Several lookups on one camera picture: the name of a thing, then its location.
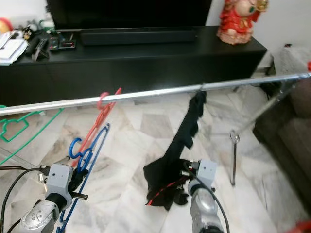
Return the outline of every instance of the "soundbar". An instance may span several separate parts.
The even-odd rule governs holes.
[[[81,30],[83,45],[118,45],[191,42],[196,39],[194,28],[127,28]]]

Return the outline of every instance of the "green hanger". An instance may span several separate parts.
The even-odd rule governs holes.
[[[10,156],[8,156],[7,158],[5,158],[4,160],[2,160],[0,162],[0,165],[4,164],[6,161],[8,161],[10,158],[12,158],[14,155],[16,155],[18,152],[20,152],[25,146],[27,146],[32,140],[34,140],[62,111],[64,110],[64,108],[59,109],[59,111],[49,120],[48,123],[46,123],[34,136],[32,136],[25,144],[23,144],[19,149],[17,149],[14,153],[12,153]],[[34,114],[39,114],[42,111],[35,111],[35,112],[31,112],[25,116],[23,116],[22,118],[16,120],[16,119],[11,119],[11,120],[7,120],[7,119],[3,119],[0,121],[0,123],[4,123],[3,127],[2,127],[2,132],[0,133],[0,138],[5,141],[5,142],[10,142],[12,141],[14,138],[16,138],[19,134],[21,134],[25,129],[27,129],[29,127],[29,123],[26,120],[28,117],[30,117],[31,115]],[[13,135],[12,137],[10,137],[9,139],[7,139],[6,137],[4,137],[4,134],[7,132],[6,126],[12,122],[15,123],[19,123],[19,122],[24,122],[25,126],[19,131],[17,132],[15,135]]]

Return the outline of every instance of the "robotic arm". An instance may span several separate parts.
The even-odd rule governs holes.
[[[188,185],[188,192],[192,196],[190,214],[192,216],[193,233],[224,233],[217,215],[218,207],[210,191],[214,180],[217,164],[208,160],[201,160],[191,164],[196,170],[197,179],[192,179]]]
[[[192,179],[188,185],[188,191],[192,196],[190,208],[193,220],[192,232],[224,233],[217,215],[218,207],[215,199],[206,189],[208,187],[211,190],[216,163],[201,160],[198,163],[191,163],[191,167],[196,170],[196,177],[204,184]],[[88,198],[87,195],[74,192],[86,175],[87,170],[77,173],[70,166],[53,164],[46,183],[48,191],[45,200],[39,200],[24,215],[17,232],[52,233],[60,213],[70,207],[73,198],[83,200]]]
[[[77,173],[72,167],[53,164],[46,183],[45,200],[38,200],[35,206],[21,219],[19,233],[51,233],[62,210],[71,206],[73,198],[86,200],[87,195],[75,193],[87,175],[87,170]]]

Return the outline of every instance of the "black garment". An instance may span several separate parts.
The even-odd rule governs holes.
[[[190,149],[192,137],[198,132],[197,120],[203,115],[206,92],[198,92],[189,102],[189,109],[173,141],[162,158],[146,165],[144,176],[148,182],[147,205],[164,206],[169,210],[173,201],[177,204],[187,203],[187,194],[182,185],[189,179],[181,175],[186,160],[179,159],[184,146]]]

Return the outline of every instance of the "cluttered items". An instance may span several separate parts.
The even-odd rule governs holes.
[[[26,27],[14,30],[11,23],[0,18],[0,66],[9,66],[24,52],[33,61],[50,58],[50,52],[74,50],[73,33],[60,33],[47,27],[48,20],[27,21]]]
[[[21,31],[0,34],[0,66],[8,66],[21,56],[28,46]]]

